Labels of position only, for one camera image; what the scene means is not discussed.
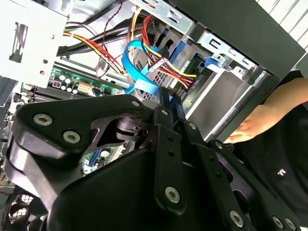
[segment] black plastic arm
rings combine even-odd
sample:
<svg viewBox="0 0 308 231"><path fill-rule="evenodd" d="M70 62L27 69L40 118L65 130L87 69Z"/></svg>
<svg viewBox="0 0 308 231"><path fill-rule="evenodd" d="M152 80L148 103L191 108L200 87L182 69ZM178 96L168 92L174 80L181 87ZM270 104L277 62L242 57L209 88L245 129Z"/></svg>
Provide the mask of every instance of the black plastic arm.
<svg viewBox="0 0 308 231"><path fill-rule="evenodd" d="M300 229L224 144L203 141L176 94L161 88L158 99L154 110L117 95L17 112L5 171L41 197L48 231ZM84 154L125 140L135 150L81 176Z"/></svg>

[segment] silver screw head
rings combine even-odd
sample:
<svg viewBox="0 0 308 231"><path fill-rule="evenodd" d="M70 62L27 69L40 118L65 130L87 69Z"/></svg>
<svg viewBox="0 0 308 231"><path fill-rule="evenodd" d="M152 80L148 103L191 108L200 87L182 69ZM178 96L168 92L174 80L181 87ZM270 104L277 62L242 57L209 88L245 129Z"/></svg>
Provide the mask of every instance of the silver screw head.
<svg viewBox="0 0 308 231"><path fill-rule="evenodd" d="M244 221L237 212L231 210L229 216L237 227L242 228L244 226Z"/></svg>
<svg viewBox="0 0 308 231"><path fill-rule="evenodd" d="M166 187L165 195L168 198L168 200L171 201L172 203L177 204L178 202L180 202L180 194L178 190L176 190L171 186Z"/></svg>
<svg viewBox="0 0 308 231"><path fill-rule="evenodd" d="M280 229L284 229L283 223L281 222L281 220L279 220L278 217L273 216L273 220L274 220L275 224L276 224Z"/></svg>
<svg viewBox="0 0 308 231"><path fill-rule="evenodd" d="M218 148L222 149L221 143L219 143L219 142L216 141L215 144L216 144L216 146L217 146Z"/></svg>
<svg viewBox="0 0 308 231"><path fill-rule="evenodd" d="M80 136L77 132L74 131L66 131L63 134L63 139L69 143L78 143L80 141Z"/></svg>
<svg viewBox="0 0 308 231"><path fill-rule="evenodd" d="M289 218L285 218L285 222L287 222L288 226L290 226L292 230L296 230L295 224Z"/></svg>
<svg viewBox="0 0 308 231"><path fill-rule="evenodd" d="M189 126L192 128L192 129L194 129L194 130L196 130L196 125L195 124L193 124L193 123L189 123Z"/></svg>
<svg viewBox="0 0 308 231"><path fill-rule="evenodd" d="M135 105L136 107L139 107L140 106L140 103L138 103L137 101L132 101L131 102L133 105Z"/></svg>
<svg viewBox="0 0 308 231"><path fill-rule="evenodd" d="M162 113L168 115L168 112L166 110L162 110Z"/></svg>
<svg viewBox="0 0 308 231"><path fill-rule="evenodd" d="M33 120L36 124L42 125L42 126L48 126L52 124L52 118L49 115L46 114L36 114L33 117Z"/></svg>

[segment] yellow wire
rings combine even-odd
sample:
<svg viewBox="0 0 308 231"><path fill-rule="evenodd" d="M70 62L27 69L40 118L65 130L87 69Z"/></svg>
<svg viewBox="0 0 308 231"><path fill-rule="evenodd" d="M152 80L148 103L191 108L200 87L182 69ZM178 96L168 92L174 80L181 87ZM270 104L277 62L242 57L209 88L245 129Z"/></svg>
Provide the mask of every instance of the yellow wire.
<svg viewBox="0 0 308 231"><path fill-rule="evenodd" d="M147 44L144 44L145 47L153 54L157 55L159 58L162 58L162 55L160 53L157 53L156 51L154 51L151 47L149 47ZM168 66L170 66L174 71L176 71L177 73L179 73L182 76L185 77L192 77L195 78L197 77L197 75L190 75L190 74L186 74L184 72L181 72L180 70L178 70L174 65L172 65L172 63L170 61L167 61Z"/></svg>
<svg viewBox="0 0 308 231"><path fill-rule="evenodd" d="M182 80L176 78L174 75L172 75L172 74L170 74L170 73L168 73L168 72L166 72L166 71L163 71L163 70L158 70L158 71L160 71L160 72L162 72L162 73L164 73L164 74L166 74L166 75L168 75L168 76L171 76L171 77L175 78L178 82L180 82L181 84L183 84L183 86L184 86L186 89L188 89L187 85L186 85Z"/></svg>
<svg viewBox="0 0 308 231"><path fill-rule="evenodd" d="M71 36L71 33L66 33L64 32L63 35L66 36ZM75 36L78 37L78 39L84 43L86 43L89 47L91 47L102 59L104 59L104 61L106 63L108 63L110 66L113 66L113 68L115 68L115 70L117 70L117 66L114 63L111 63L108 59L106 59L106 57L104 56L104 54L102 54L96 47L94 47L91 43L87 42L86 40L84 40L82 37L78 36L78 35L73 35L74 38L76 38Z"/></svg>
<svg viewBox="0 0 308 231"><path fill-rule="evenodd" d="M130 36L131 41L134 40L135 26L136 26L138 15L140 14L141 10L142 10L141 7L136 8L136 11L135 11L134 16L133 16L132 27L131 27L131 36ZM131 47L130 48L130 60L131 60L131 62L133 62L133 60L134 60L134 56L135 56L134 53L135 53L134 48Z"/></svg>

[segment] cooling fan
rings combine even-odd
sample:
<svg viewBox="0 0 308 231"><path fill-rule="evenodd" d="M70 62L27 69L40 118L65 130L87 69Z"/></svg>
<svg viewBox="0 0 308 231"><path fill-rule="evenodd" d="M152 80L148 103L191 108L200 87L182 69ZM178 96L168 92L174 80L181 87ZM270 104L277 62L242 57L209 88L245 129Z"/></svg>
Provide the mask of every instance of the cooling fan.
<svg viewBox="0 0 308 231"><path fill-rule="evenodd" d="M6 231L40 231L43 216L47 210L41 200L28 195L18 195L14 202L7 206L4 221Z"/></svg>

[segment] black shirt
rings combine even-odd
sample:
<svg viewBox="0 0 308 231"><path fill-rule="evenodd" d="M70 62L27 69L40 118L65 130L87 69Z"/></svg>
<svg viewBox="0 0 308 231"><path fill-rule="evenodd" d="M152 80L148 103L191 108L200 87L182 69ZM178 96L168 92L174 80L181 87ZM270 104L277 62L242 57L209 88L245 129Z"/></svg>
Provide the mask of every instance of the black shirt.
<svg viewBox="0 0 308 231"><path fill-rule="evenodd" d="M280 85L303 77L292 71ZM299 105L250 141L238 143L245 163L308 227L308 111Z"/></svg>

